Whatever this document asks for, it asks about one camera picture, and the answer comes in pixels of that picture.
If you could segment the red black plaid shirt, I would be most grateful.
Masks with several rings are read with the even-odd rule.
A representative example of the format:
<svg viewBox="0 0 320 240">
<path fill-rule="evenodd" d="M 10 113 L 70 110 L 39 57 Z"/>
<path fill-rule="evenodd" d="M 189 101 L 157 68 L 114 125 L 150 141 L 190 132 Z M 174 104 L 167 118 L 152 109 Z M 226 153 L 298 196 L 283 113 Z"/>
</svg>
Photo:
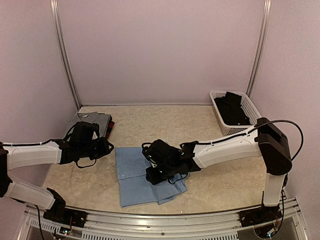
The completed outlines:
<svg viewBox="0 0 320 240">
<path fill-rule="evenodd" d="M 114 128 L 114 125 L 115 125 L 115 123 L 112 120 L 110 120 L 106 129 L 105 129 L 105 138 L 106 139 L 108 139 L 110 137 L 112 130 Z"/>
</svg>

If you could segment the white plastic laundry basket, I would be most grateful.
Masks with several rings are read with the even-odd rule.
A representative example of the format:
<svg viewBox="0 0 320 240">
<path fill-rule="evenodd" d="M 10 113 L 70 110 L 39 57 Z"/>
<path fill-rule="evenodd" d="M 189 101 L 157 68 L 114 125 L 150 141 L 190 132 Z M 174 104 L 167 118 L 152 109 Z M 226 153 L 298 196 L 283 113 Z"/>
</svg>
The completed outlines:
<svg viewBox="0 0 320 240">
<path fill-rule="evenodd" d="M 251 99 L 243 92 L 239 91 L 230 91 L 233 94 L 241 96 L 240 106 L 244 111 L 244 114 L 249 118 L 249 125 L 228 125 L 224 122 L 221 114 L 218 110 L 218 107 L 215 102 L 215 98 L 221 98 L 226 95 L 227 90 L 213 90 L 209 92 L 210 99 L 212 101 L 212 109 L 217 118 L 218 124 L 220 126 L 221 132 L 224 136 L 236 134 L 238 132 L 244 131 L 252 125 L 257 123 L 257 119 L 261 118 L 261 114 L 251 101 Z"/>
</svg>

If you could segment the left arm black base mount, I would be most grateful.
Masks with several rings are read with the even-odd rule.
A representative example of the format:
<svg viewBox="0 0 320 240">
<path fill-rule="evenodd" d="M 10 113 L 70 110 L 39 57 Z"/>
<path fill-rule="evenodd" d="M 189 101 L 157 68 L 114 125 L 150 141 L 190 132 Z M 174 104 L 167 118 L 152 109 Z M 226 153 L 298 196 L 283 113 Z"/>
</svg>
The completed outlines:
<svg viewBox="0 0 320 240">
<path fill-rule="evenodd" d="M 84 228 L 87 216 L 88 213 L 85 211 L 70 208 L 64 208 L 58 213 L 46 210 L 43 214 L 43 218 L 46 220 L 78 228 Z"/>
</svg>

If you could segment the light blue long sleeve shirt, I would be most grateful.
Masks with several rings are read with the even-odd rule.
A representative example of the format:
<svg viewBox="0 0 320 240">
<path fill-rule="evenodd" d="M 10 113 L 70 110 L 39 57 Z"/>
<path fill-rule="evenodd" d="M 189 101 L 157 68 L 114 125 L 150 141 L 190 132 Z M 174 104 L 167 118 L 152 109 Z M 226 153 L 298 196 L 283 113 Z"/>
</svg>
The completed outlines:
<svg viewBox="0 0 320 240">
<path fill-rule="evenodd" d="M 174 184 L 164 181 L 153 185 L 147 181 L 146 169 L 151 164 L 140 147 L 116 148 L 115 166 L 122 208 L 148 203 L 161 205 L 187 191 L 186 183 L 179 174 L 173 178 Z"/>
</svg>

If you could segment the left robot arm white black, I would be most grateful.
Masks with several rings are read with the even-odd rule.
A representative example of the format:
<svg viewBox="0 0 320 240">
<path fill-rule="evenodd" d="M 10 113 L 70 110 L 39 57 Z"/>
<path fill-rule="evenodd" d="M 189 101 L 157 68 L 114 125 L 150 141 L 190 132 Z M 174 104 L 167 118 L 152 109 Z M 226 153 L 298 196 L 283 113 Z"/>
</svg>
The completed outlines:
<svg viewBox="0 0 320 240">
<path fill-rule="evenodd" d="M 114 149 L 100 136 L 97 123 L 76 122 L 62 139 L 38 143 L 0 144 L 0 196 L 41 207 L 63 223 L 70 218 L 65 200 L 54 190 L 10 177 L 8 172 L 36 165 L 66 165 L 88 158 L 94 162 Z"/>
</svg>

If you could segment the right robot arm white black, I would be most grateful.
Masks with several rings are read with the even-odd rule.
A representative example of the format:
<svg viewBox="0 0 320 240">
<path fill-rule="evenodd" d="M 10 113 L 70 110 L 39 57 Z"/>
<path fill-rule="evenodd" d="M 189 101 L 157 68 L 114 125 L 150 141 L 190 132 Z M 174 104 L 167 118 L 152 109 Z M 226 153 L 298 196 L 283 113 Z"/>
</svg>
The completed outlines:
<svg viewBox="0 0 320 240">
<path fill-rule="evenodd" d="M 255 212 L 260 222 L 275 214 L 286 175 L 293 166 L 287 136 L 265 117 L 246 130 L 216 140 L 185 142 L 176 148 L 157 139 L 141 147 L 143 156 L 151 163 L 146 169 L 146 180 L 153 185 L 215 164 L 261 157 L 266 177 L 262 206 Z"/>
</svg>

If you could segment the grey button shirt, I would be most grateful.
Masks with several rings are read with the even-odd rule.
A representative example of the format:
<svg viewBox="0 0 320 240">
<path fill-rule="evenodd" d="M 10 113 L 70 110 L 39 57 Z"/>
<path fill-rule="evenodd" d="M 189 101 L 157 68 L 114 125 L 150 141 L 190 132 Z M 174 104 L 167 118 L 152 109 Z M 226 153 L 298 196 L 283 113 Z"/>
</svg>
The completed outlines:
<svg viewBox="0 0 320 240">
<path fill-rule="evenodd" d="M 77 113 L 77 119 L 81 122 L 98 124 L 99 135 L 101 137 L 106 137 L 109 123 L 112 121 L 112 116 L 110 114 L 98 113 L 98 112 Z"/>
</svg>

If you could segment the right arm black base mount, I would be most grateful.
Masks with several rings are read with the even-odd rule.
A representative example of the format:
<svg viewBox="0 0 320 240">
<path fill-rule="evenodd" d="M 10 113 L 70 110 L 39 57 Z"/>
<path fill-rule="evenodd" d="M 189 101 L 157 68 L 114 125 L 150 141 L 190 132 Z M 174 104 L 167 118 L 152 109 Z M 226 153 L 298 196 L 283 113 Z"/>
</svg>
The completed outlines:
<svg viewBox="0 0 320 240">
<path fill-rule="evenodd" d="M 243 228 L 272 222 L 281 219 L 282 216 L 283 214 L 279 210 L 265 210 L 262 208 L 253 208 L 239 212 L 240 223 Z"/>
</svg>

